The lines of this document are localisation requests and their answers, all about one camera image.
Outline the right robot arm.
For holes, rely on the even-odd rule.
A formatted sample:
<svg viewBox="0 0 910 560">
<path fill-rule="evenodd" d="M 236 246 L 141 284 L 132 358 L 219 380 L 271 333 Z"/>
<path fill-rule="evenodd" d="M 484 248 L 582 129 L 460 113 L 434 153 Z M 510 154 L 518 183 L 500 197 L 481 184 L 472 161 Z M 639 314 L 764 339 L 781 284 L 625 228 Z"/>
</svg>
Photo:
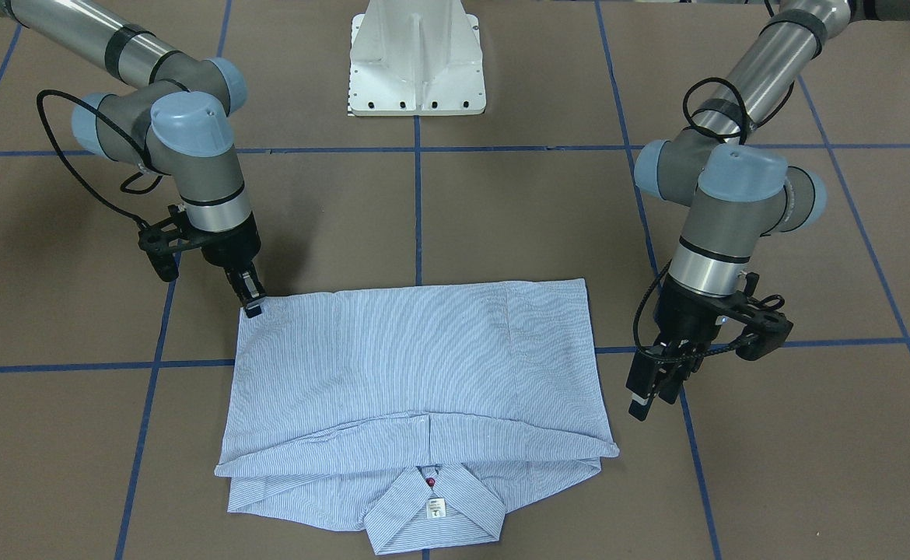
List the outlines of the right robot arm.
<svg viewBox="0 0 910 560">
<path fill-rule="evenodd" d="M 138 175 L 171 177 L 178 205 L 150 223 L 110 209 L 138 227 L 138 245 L 164 282 L 177 280 L 177 258 L 199 250 L 221 268 L 243 314 L 263 311 L 266 291 L 254 266 L 261 248 L 229 117 L 247 100 L 244 75 L 223 58 L 198 60 L 93 1 L 0 1 L 0 18 L 35 30 L 131 87 L 127 95 L 84 98 L 46 89 L 35 105 L 47 139 L 59 148 L 45 102 L 72 103 L 72 134 L 104 159 Z"/>
</svg>

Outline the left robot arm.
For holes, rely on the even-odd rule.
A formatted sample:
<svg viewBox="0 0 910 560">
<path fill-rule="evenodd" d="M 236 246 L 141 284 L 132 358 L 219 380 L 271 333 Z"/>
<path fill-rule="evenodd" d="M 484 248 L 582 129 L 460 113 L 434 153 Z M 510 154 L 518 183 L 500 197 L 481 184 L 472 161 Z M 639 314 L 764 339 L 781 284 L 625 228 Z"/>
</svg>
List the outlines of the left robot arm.
<svg viewBox="0 0 910 560">
<path fill-rule="evenodd" d="M 757 298 L 757 273 L 746 268 L 761 238 L 810 226 L 828 196 L 817 174 L 747 140 L 782 109 L 828 41 L 862 21 L 910 22 L 910 1 L 782 1 L 726 78 L 701 80 L 716 91 L 694 110 L 683 100 L 685 128 L 641 149 L 636 187 L 688 216 L 651 284 L 659 333 L 649 346 L 634 341 L 626 386 L 637 421 L 654 401 L 674 404 L 707 357 L 756 361 L 792 333 L 783 298 Z"/>
</svg>

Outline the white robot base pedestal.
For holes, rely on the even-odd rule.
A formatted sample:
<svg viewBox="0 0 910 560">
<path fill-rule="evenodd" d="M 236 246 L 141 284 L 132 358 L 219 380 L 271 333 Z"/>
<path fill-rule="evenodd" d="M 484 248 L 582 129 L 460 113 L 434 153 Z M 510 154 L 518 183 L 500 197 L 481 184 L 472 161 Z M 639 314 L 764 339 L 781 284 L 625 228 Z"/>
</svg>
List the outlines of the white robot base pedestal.
<svg viewBox="0 0 910 560">
<path fill-rule="evenodd" d="M 480 22 L 461 1 L 370 1 L 351 21 L 353 117 L 479 116 Z"/>
</svg>

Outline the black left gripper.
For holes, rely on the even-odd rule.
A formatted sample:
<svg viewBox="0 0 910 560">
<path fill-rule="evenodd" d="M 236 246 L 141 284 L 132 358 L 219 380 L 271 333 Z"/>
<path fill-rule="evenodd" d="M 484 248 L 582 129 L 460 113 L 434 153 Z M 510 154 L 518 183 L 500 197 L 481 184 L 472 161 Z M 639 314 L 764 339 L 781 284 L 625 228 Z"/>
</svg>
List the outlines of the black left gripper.
<svg viewBox="0 0 910 560">
<path fill-rule="evenodd" d="M 704 358 L 733 352 L 736 342 L 713 347 L 724 320 L 735 317 L 736 295 L 706 296 L 679 284 L 663 284 L 653 319 L 659 329 L 648 351 L 638 351 L 626 387 L 628 413 L 644 422 L 655 397 L 675 404 L 683 385 Z"/>
</svg>

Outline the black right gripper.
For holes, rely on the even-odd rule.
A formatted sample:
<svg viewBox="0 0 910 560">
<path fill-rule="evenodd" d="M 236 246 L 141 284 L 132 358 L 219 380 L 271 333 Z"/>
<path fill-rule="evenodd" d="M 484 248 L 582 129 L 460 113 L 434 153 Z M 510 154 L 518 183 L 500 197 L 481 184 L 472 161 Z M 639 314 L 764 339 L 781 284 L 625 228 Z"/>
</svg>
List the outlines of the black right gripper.
<svg viewBox="0 0 910 560">
<path fill-rule="evenodd" d="M 210 236 L 202 247 L 204 259 L 223 269 L 228 283 L 236 293 L 246 318 L 261 315 L 267 292 L 261 283 L 254 258 L 261 251 L 261 237 L 253 214 L 226 233 Z"/>
</svg>

